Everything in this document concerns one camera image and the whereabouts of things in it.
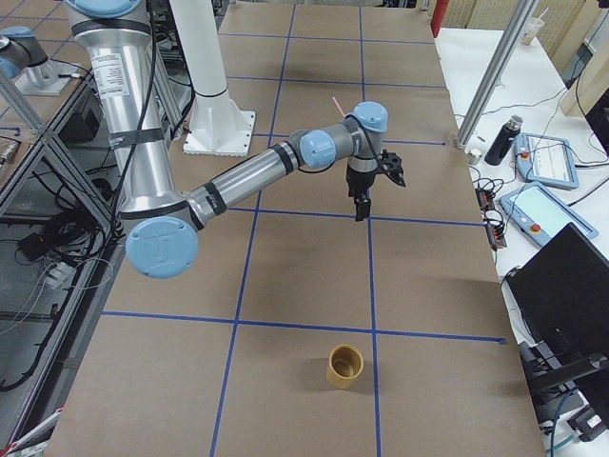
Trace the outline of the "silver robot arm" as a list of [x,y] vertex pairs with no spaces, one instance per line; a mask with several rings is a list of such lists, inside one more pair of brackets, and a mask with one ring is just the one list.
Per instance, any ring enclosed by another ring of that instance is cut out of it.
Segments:
[[185,149],[240,158],[190,192],[174,187],[152,99],[158,63],[151,7],[143,1],[67,4],[72,34],[89,55],[121,173],[111,213],[126,228],[127,257],[136,270],[151,278],[181,274],[193,264],[197,233],[209,220],[297,169],[327,169],[345,160],[357,220],[369,214],[366,193],[378,175],[403,184],[401,158],[383,148],[388,113],[376,102],[362,102],[337,124],[296,131],[250,155],[255,115],[229,95],[210,3],[174,1],[170,7],[194,91]]

